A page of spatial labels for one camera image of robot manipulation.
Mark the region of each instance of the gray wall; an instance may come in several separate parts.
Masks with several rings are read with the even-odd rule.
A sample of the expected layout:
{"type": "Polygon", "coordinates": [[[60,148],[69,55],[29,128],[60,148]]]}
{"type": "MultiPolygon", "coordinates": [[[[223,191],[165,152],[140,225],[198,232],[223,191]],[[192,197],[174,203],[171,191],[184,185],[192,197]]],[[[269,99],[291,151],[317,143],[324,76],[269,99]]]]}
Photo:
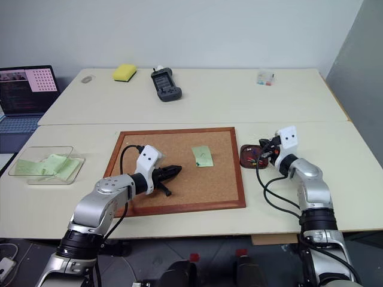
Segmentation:
{"type": "Polygon", "coordinates": [[[383,166],[382,0],[364,0],[326,81],[383,166]]]}
{"type": "Polygon", "coordinates": [[[0,0],[0,66],[318,68],[363,0],[0,0]]]}

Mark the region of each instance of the yellow sponge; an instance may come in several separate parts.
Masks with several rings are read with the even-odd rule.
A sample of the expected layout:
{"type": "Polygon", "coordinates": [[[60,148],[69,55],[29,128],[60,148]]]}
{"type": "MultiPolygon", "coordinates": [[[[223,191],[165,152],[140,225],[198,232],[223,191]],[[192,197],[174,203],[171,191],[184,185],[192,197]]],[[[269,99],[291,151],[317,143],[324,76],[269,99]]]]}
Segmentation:
{"type": "Polygon", "coordinates": [[[128,82],[136,73],[136,66],[130,64],[120,65],[113,73],[114,81],[128,82]]]}

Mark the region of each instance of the laptop screen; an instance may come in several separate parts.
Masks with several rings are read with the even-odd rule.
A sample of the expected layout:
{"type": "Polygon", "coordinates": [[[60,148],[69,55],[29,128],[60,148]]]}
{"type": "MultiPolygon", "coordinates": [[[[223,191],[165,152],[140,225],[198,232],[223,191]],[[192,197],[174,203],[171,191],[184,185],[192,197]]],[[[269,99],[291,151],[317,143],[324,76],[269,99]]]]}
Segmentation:
{"type": "Polygon", "coordinates": [[[0,104],[5,115],[43,114],[59,95],[51,66],[0,69],[0,104]]]}

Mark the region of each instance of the white table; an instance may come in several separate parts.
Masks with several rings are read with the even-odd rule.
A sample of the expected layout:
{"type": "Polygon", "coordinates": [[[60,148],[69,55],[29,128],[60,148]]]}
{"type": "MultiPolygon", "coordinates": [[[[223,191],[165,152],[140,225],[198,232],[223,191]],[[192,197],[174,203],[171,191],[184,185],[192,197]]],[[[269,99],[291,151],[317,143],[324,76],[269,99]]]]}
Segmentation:
{"type": "MultiPolygon", "coordinates": [[[[383,229],[383,171],[352,123],[221,123],[221,124],[92,124],[42,126],[27,146],[74,146],[86,162],[68,186],[27,185],[5,175],[0,180],[0,237],[58,239],[66,230],[74,207],[102,177],[122,130],[189,129],[235,126],[238,148],[257,143],[275,130],[295,124],[298,155],[320,166],[331,189],[341,230],[383,229]]],[[[297,219],[272,209],[263,199],[253,170],[241,169],[247,207],[126,218],[113,238],[265,234],[299,231],[297,219]]],[[[261,171],[267,181],[278,176],[261,171]]],[[[278,182],[274,191],[297,200],[296,186],[278,182]]]]}
{"type": "Polygon", "coordinates": [[[39,125],[347,120],[316,69],[276,69],[271,87],[256,84],[258,70],[173,69],[183,96],[167,103],[157,97],[153,70],[138,69],[128,83],[114,81],[113,71],[82,70],[39,125]]]}

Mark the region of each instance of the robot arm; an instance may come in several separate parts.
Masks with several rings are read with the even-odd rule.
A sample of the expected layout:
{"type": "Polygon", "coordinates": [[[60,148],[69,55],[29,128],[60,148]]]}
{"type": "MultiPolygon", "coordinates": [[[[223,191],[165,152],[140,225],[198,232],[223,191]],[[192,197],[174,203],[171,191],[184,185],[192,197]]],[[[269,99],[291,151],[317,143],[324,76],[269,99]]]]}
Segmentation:
{"type": "Polygon", "coordinates": [[[263,157],[270,157],[280,173],[298,184],[300,257],[305,277],[302,286],[360,286],[352,283],[358,280],[346,266],[351,265],[351,260],[336,225],[330,190],[321,169],[294,155],[298,145],[296,128],[281,129],[272,140],[262,139],[260,144],[263,157]]]}
{"type": "Polygon", "coordinates": [[[161,152],[146,145],[137,159],[134,175],[112,176],[96,183],[93,191],[77,204],[68,230],[50,257],[37,287],[87,286],[116,210],[137,194],[150,194],[156,187],[169,195],[161,181],[177,175],[182,167],[155,169],[161,158],[161,152]]]}

